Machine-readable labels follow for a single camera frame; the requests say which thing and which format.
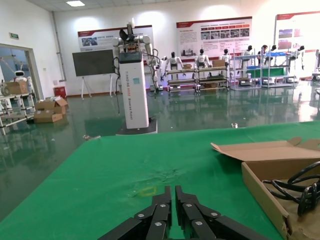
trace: reflective floor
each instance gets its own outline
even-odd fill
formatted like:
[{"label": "reflective floor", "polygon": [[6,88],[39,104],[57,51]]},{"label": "reflective floor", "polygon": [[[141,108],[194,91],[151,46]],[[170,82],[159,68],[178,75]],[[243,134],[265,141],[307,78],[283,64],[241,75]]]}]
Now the reflective floor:
[{"label": "reflective floor", "polygon": [[[192,92],[162,92],[148,97],[149,116],[158,131],[239,128],[320,119],[317,86],[245,91],[220,90],[194,96]],[[0,135],[0,221],[21,203],[80,144],[83,135],[114,136],[125,116],[123,100],[95,96],[69,98],[65,118],[53,124],[19,123]]]}]

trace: stacked cardboard boxes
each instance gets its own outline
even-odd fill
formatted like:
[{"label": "stacked cardboard boxes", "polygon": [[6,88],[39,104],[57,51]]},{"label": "stacked cardboard boxes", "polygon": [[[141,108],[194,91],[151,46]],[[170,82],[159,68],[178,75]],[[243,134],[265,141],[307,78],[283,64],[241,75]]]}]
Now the stacked cardboard boxes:
[{"label": "stacked cardboard boxes", "polygon": [[35,104],[34,122],[36,124],[54,123],[66,114],[67,101],[61,97],[49,97]]}]

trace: open cardboard box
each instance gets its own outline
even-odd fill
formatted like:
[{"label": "open cardboard box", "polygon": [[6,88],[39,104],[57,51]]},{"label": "open cardboard box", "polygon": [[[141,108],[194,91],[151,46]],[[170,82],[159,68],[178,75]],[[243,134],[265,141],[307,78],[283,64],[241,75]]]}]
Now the open cardboard box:
[{"label": "open cardboard box", "polygon": [[[310,164],[320,161],[319,144],[320,139],[302,142],[301,137],[288,141],[232,145],[211,143],[216,151],[242,161],[244,183],[283,238],[288,240],[320,240],[320,205],[298,217],[298,204],[274,197],[266,188],[271,189],[271,185],[264,185],[261,181],[284,182]],[[311,174],[320,174],[320,167],[303,176]],[[309,186],[316,181],[312,179],[301,184]]]}]

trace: green tabletop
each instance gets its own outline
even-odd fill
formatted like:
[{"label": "green tabletop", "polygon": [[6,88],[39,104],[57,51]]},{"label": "green tabletop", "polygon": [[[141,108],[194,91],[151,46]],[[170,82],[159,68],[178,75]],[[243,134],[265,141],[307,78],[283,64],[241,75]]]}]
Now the green tabletop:
[{"label": "green tabletop", "polygon": [[[282,239],[242,180],[241,163],[210,143],[319,137],[320,122],[110,136],[84,143],[0,224],[1,240],[94,240],[151,204],[164,186],[272,240]],[[183,238],[173,213],[171,238]]]},{"label": "green tabletop", "polygon": [[[251,78],[260,78],[261,70],[255,69],[255,70],[247,70],[245,72],[246,74],[251,74]],[[262,76],[268,77],[269,70],[267,68],[262,69]],[[270,69],[270,77],[279,77],[279,76],[285,76],[285,69],[284,68],[271,68]]]}]

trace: wall poster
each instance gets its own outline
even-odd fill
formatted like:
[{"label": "wall poster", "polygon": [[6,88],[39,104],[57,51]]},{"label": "wall poster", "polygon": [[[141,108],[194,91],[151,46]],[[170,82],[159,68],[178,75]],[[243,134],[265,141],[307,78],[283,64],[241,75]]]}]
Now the wall poster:
[{"label": "wall poster", "polygon": [[297,62],[296,70],[300,77],[310,77],[315,68],[316,49],[320,44],[320,32],[315,24],[320,22],[320,11],[279,14],[276,16],[274,44],[280,51],[294,51],[300,46],[305,47],[303,58],[304,70]]},{"label": "wall poster", "polygon": [[[124,29],[127,32],[127,27],[118,27],[110,29],[99,29],[90,31],[79,31],[78,40],[81,52],[99,51],[99,50],[112,50],[112,39],[119,38],[119,31]],[[154,44],[154,34],[152,25],[136,26],[133,29],[136,36],[148,35],[151,39],[152,45]]]},{"label": "wall poster", "polygon": [[241,53],[251,44],[252,16],[177,22],[178,55],[192,60],[204,49],[209,58],[219,57],[228,49]]}]

